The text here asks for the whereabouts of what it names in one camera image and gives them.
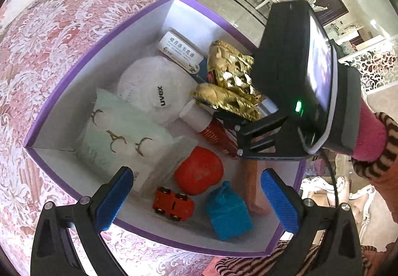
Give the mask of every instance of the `red ball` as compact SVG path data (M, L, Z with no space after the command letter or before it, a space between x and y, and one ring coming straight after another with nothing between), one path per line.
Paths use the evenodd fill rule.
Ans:
M209 149L195 147L191 155L177 168L174 179L188 195L198 195L217 184L224 175L218 156Z

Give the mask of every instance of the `lace tablecloth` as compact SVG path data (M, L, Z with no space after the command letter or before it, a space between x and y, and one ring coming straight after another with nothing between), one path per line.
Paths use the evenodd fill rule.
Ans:
M45 202L75 202L22 145L46 98L71 66L114 27L156 0L37 0L0 36L0 245L29 275L33 235ZM95 275L71 231L86 273ZM102 233L129 275L200 275L212 257L143 239L117 226Z

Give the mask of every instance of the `uvex logo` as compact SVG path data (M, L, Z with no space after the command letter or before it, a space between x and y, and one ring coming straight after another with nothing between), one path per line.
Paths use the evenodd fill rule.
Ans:
M165 106L166 102L164 101L164 96L163 96L163 88L158 86L158 93L159 93L159 98L160 98L160 105Z

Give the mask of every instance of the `gold foil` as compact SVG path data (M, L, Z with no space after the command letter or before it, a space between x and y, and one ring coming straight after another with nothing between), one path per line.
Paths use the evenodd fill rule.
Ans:
M249 121L256 121L261 116L258 109L247 99L214 84L199 84L191 95L216 110L224 109Z
M207 72L209 82L226 88L257 105L261 94L252 86L250 72L253 57L242 55L225 41L216 40L209 47Z

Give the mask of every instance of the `floor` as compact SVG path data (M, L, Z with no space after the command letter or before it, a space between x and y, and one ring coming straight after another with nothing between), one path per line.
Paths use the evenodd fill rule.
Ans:
M369 185L368 180L355 174L351 163L341 165L336 169L336 174L338 176L349 176L351 193L356 193L359 189ZM386 245L395 242L397 239L398 224L393 221L391 212L379 192L376 192L369 208L369 214L370 222L363 235L361 245L374 246L379 251L385 251Z
M367 96L369 106L375 112L385 112L395 121L398 121L398 84L382 89Z
M269 7L256 10L257 0L197 0L236 27L259 46L269 14Z

